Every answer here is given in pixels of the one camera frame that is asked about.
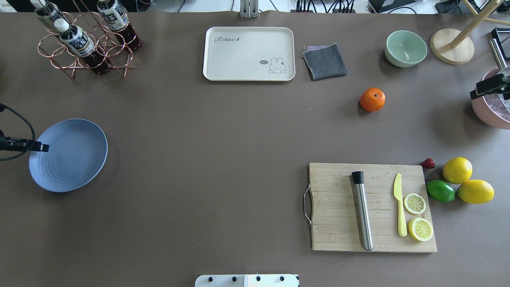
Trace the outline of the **bamboo cutting board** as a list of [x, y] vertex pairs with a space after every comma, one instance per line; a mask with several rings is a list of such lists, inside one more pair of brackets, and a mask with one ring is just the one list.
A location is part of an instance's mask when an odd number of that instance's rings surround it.
[[308, 165], [311, 198], [311, 239], [314, 251], [364, 252], [352, 173], [364, 173], [374, 252], [437, 252], [435, 238], [421, 242], [398, 233], [398, 202], [394, 180], [401, 174], [402, 194], [416, 193], [428, 203], [420, 165], [363, 165], [319, 163]]

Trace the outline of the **grey folded cloth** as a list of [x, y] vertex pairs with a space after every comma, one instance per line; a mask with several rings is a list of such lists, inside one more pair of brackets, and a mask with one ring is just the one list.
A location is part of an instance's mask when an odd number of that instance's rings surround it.
[[308, 46], [301, 54], [314, 81], [342, 77], [348, 73], [337, 43]]

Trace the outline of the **tea bottle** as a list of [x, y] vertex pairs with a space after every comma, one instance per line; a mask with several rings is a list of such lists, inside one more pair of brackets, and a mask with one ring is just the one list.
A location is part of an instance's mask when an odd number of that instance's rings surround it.
[[54, 3], [47, 2], [45, 0], [31, 0], [30, 2], [35, 8], [34, 12], [36, 13], [38, 20], [40, 20], [46, 28], [55, 31], [56, 28], [54, 23], [56, 20], [64, 19], [67, 21], [62, 11]]
[[106, 57], [97, 51], [95, 42], [81, 27], [70, 24], [63, 18], [55, 20], [53, 24], [59, 32], [60, 42], [82, 59], [91, 71], [99, 75], [108, 72], [110, 66]]
[[124, 7], [118, 0], [99, 0], [97, 9], [119, 44], [124, 44], [125, 48], [129, 48], [131, 51], [142, 46], [140, 38], [129, 22]]

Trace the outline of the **orange fruit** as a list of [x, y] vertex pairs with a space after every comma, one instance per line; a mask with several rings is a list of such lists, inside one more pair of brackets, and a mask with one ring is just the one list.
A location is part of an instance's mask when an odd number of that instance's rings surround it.
[[368, 112], [379, 111], [384, 107], [386, 95], [378, 88], [369, 88], [363, 92], [359, 105]]

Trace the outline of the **cream rabbit tray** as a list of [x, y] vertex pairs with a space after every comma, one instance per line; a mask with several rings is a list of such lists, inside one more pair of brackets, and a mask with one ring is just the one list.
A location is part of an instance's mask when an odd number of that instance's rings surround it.
[[286, 27], [211, 27], [202, 73], [210, 81], [290, 81], [294, 34]]

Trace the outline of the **yellow plastic knife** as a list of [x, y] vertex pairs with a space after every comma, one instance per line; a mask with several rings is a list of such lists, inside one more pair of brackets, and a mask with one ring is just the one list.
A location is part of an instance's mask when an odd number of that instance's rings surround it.
[[401, 173], [397, 173], [394, 179], [393, 184], [393, 196], [397, 200], [397, 229], [398, 234], [402, 237], [406, 237], [407, 227], [406, 227], [406, 218], [404, 215], [404, 207], [403, 207], [403, 196], [402, 196], [402, 175]]

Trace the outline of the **tea bottle lower left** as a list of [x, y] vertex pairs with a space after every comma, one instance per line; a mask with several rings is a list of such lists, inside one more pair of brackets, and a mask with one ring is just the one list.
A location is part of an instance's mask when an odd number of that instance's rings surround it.
[[108, 72], [110, 66], [106, 57], [97, 51], [95, 42], [81, 27], [70, 24], [63, 18], [55, 20], [53, 24], [59, 32], [60, 42], [82, 59], [91, 71], [99, 75]]

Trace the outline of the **lemon half upper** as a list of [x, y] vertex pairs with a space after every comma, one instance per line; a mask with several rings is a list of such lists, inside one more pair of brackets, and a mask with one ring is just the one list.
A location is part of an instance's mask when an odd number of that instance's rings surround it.
[[421, 242], [426, 242], [432, 239], [434, 229], [432, 224], [424, 218], [414, 218], [408, 224], [408, 231], [410, 235]]

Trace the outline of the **steel muddler black tip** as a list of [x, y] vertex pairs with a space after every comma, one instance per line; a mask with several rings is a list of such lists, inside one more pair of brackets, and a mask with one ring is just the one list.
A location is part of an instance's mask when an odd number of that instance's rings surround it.
[[367, 196], [365, 193], [364, 172], [353, 171], [351, 173], [351, 176], [354, 183], [357, 200], [357, 210], [359, 214], [359, 227], [361, 228], [360, 233], [362, 246], [366, 251], [373, 251], [374, 244], [372, 240]]

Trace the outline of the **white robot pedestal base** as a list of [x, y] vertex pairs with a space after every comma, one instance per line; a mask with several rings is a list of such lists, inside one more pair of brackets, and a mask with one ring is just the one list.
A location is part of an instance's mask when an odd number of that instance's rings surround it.
[[299, 287], [296, 274], [200, 275], [195, 287]]

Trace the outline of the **green lime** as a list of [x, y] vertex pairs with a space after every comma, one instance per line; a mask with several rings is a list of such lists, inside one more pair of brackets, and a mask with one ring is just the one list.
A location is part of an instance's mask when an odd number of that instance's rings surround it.
[[427, 193], [435, 200], [440, 202], [451, 202], [455, 198], [455, 191], [445, 181], [432, 180], [426, 183]]

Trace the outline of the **tea bottle lower right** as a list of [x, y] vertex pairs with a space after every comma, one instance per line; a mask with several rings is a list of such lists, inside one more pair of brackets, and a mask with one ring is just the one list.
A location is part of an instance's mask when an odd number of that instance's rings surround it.
[[56, 20], [64, 19], [67, 21], [62, 11], [54, 3], [47, 2], [45, 0], [31, 0], [30, 2], [35, 8], [34, 12], [36, 13], [38, 20], [40, 20], [46, 28], [55, 31], [56, 28], [54, 23]]

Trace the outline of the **blue plate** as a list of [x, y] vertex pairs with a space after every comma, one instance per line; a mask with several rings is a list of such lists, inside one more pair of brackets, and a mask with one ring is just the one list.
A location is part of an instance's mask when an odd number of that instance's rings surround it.
[[29, 171], [42, 188], [63, 193], [83, 187], [101, 171], [108, 155], [104, 131], [86, 119], [68, 119], [49, 127], [38, 138], [48, 152], [33, 152]]

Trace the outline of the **yellow lemon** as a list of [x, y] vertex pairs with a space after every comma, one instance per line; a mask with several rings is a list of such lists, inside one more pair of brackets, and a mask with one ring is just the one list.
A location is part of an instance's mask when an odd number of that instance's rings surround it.
[[443, 178], [453, 184], [463, 184], [473, 173], [472, 163], [463, 157], [449, 160], [443, 167]]
[[457, 189], [461, 200], [470, 204], [483, 204], [491, 201], [495, 196], [492, 185], [484, 180], [468, 180]]

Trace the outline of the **green bowl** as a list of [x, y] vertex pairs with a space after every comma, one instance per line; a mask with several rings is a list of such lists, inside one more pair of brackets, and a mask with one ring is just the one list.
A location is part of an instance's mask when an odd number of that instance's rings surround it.
[[399, 30], [386, 39], [384, 54], [396, 67], [412, 67], [425, 59], [428, 48], [424, 40], [412, 31]]

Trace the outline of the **wooden glass stand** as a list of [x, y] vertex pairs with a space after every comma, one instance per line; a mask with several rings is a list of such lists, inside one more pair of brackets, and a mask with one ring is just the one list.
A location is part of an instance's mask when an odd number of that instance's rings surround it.
[[468, 6], [473, 14], [471, 22], [461, 31], [452, 28], [436, 31], [430, 38], [430, 48], [440, 60], [453, 65], [465, 64], [470, 61], [474, 55], [474, 44], [469, 38], [469, 34], [478, 27], [483, 21], [492, 22], [509, 26], [509, 21], [496, 20], [489, 18], [502, 3], [502, 0], [490, 0], [487, 5], [477, 12], [470, 7], [467, 0], [462, 1]]

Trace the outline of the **tea bottle upper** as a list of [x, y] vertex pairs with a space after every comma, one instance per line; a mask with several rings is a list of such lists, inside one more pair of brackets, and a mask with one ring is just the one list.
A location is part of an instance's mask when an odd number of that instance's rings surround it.
[[97, 9], [119, 44], [124, 44], [125, 48], [129, 48], [131, 51], [142, 46], [140, 38], [129, 22], [124, 7], [118, 0], [99, 0]]

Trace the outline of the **red strawberry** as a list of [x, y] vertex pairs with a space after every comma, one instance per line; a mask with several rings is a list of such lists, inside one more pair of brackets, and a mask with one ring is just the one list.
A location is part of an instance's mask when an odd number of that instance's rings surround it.
[[425, 169], [434, 169], [436, 165], [436, 161], [433, 158], [427, 158], [420, 164]]

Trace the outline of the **pink ice bowl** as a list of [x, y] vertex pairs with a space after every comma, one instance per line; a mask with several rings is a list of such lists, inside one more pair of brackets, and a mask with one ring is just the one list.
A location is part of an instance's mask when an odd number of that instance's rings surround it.
[[503, 130], [510, 128], [509, 111], [496, 93], [471, 101], [472, 108], [482, 122]]

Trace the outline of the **yellow lemon far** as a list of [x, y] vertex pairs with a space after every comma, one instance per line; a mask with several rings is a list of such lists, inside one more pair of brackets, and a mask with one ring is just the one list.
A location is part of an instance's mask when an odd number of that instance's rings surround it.
[[483, 204], [491, 201], [495, 196], [492, 185], [484, 180], [468, 180], [457, 189], [461, 200], [470, 204]]

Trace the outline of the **yellow lemon near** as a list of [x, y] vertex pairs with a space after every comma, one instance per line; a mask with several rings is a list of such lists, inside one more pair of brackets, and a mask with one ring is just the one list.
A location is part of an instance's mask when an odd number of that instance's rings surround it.
[[473, 173], [472, 163], [463, 157], [449, 160], [443, 167], [443, 178], [453, 184], [463, 184]]

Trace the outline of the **lemon slice lower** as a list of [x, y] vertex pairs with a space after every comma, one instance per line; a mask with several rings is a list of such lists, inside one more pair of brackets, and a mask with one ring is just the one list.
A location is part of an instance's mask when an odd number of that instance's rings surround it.
[[403, 205], [408, 212], [415, 215], [423, 214], [427, 207], [425, 199], [417, 193], [407, 194], [403, 199]]

